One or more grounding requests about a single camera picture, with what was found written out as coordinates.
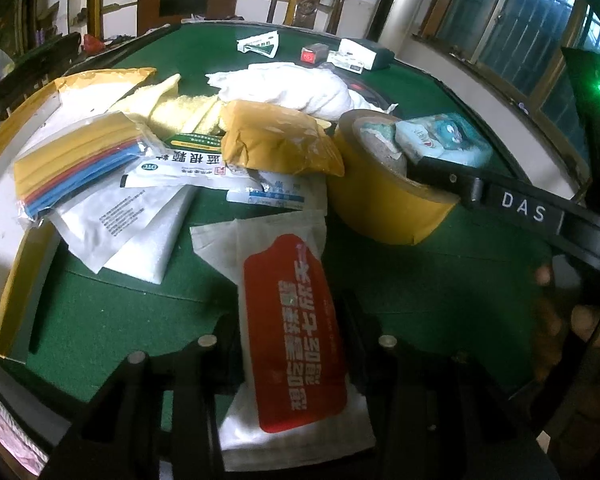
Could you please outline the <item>person's right hand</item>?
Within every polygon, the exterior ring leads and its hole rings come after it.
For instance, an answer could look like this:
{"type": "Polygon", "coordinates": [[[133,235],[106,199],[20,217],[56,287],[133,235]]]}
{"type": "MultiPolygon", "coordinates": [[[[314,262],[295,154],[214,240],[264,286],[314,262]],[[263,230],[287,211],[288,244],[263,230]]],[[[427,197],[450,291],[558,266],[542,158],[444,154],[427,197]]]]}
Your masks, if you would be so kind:
{"type": "Polygon", "coordinates": [[[542,382],[565,354],[562,345],[571,332],[583,342],[591,341],[600,352],[600,313],[583,304],[567,308],[568,316],[558,313],[553,299],[543,297],[538,303],[539,328],[535,337],[535,378],[542,382]]]}

